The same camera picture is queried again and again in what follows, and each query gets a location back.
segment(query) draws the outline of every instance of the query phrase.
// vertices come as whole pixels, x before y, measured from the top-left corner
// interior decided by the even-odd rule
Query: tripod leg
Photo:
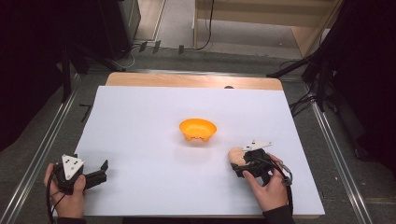
[[[76,71],[79,74],[88,74],[90,67],[88,66],[87,61],[85,61],[83,55],[80,52],[78,52],[76,48],[73,48],[73,45],[69,44],[68,47],[69,47],[68,56],[70,58],[70,62],[76,68]]]
[[[318,107],[320,108],[321,112],[324,112],[323,108],[323,101],[324,97],[326,95],[326,84],[328,83],[329,75],[330,75],[331,69],[329,68],[329,65],[327,62],[324,62],[322,65],[322,69],[319,73],[319,81],[318,81],[318,91],[317,91],[317,103]]]

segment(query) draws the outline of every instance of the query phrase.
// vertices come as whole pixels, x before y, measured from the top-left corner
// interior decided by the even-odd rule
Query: gray floor
[[[157,41],[162,41],[161,47],[178,49],[179,45],[184,45],[185,48],[192,48],[193,15],[193,0],[166,0],[156,38]],[[209,21],[198,20],[196,25],[200,48],[207,41]],[[233,21],[212,21],[212,36],[204,51],[286,59],[301,58],[290,27]]]
[[[164,27],[165,23],[160,27],[159,37],[165,36],[163,32],[161,33],[161,29]],[[289,35],[284,38],[292,40]],[[276,45],[273,45],[273,48],[274,51],[277,51]],[[298,56],[288,54],[286,51],[285,53],[288,55],[251,52],[243,55],[242,51],[238,51],[238,54],[235,54],[232,50],[233,48],[230,48],[230,51],[226,53],[186,51],[184,54],[179,55],[177,51],[170,49],[161,49],[156,54],[152,54],[147,49],[141,53],[134,53],[134,66],[128,68],[128,71],[136,69],[199,71],[231,73],[231,75],[245,77],[264,77],[265,74],[277,71],[279,66],[290,58],[298,58]],[[128,64],[131,61],[131,58],[126,58],[119,63]],[[289,103],[296,102],[306,93],[304,83],[299,79],[302,71],[303,68],[293,71],[286,77],[282,77],[282,85]],[[64,124],[53,142],[46,158],[46,164],[50,161],[59,161],[64,153],[71,154],[74,152],[85,124],[81,120],[86,113],[86,107],[79,106],[79,104],[93,104],[97,87],[106,83],[109,73],[102,65],[92,63],[89,74],[82,77],[76,99],[71,105]],[[19,140],[0,153],[1,214],[6,211],[15,188],[22,179],[50,123],[55,117],[61,105],[61,97],[62,89],[59,89],[30,122]],[[350,172],[366,201],[373,222],[394,223],[396,219],[396,181],[393,179],[392,174],[376,161],[360,161],[356,159],[352,143],[337,116],[330,109],[326,109],[326,116],[329,118]],[[294,121],[326,212],[326,215],[320,218],[297,219],[296,222],[359,223],[313,110],[311,108],[305,110]],[[16,223],[43,223],[47,221],[45,192],[42,183],[45,166],[41,167],[40,174],[19,212]],[[87,219],[89,223],[121,223],[121,217],[87,217]]]

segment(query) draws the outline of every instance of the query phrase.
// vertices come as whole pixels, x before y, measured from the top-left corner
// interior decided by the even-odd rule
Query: orange bowl
[[[215,124],[206,119],[186,119],[180,123],[179,128],[187,141],[201,139],[204,142],[218,129]]]

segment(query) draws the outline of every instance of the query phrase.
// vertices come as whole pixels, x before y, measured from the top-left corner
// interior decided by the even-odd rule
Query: black equipment
[[[334,26],[311,55],[267,75],[282,77],[308,63],[302,78],[317,82],[321,111],[330,100],[358,158],[375,158],[396,177],[396,2],[345,0]],[[334,93],[326,96],[331,86]]]
[[[124,1],[119,0],[56,0],[53,5],[64,33],[70,41],[95,52],[102,58],[117,60],[131,50]]]
[[[58,180],[58,188],[60,192],[67,195],[73,194],[73,187],[80,175],[82,175],[84,166],[78,169],[76,174],[69,180],[64,176],[64,165],[62,163],[55,164],[53,170],[55,172],[56,179]],[[99,171],[85,175],[86,184],[85,189],[93,188],[107,181],[106,170],[108,168],[108,161],[105,161]]]
[[[266,186],[270,182],[271,178],[271,176],[268,174],[269,171],[276,169],[282,174],[282,183],[286,186],[286,190],[288,193],[289,209],[290,212],[293,214],[293,199],[290,187],[292,184],[293,176],[290,169],[285,164],[283,164],[283,162],[273,161],[262,148],[247,151],[244,155],[244,160],[246,162],[246,165],[244,166],[239,166],[235,163],[231,163],[231,167],[236,172],[236,175],[238,177],[244,177],[242,173],[244,171],[249,171],[254,177],[261,177],[262,185]],[[290,174],[290,177],[286,176],[283,173],[282,168]]]

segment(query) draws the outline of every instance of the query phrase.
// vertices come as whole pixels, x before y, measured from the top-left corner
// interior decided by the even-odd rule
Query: brown food item
[[[247,165],[245,160],[245,151],[242,150],[240,147],[233,147],[229,152],[228,152],[228,160],[230,163],[234,163],[238,166],[244,166]]]

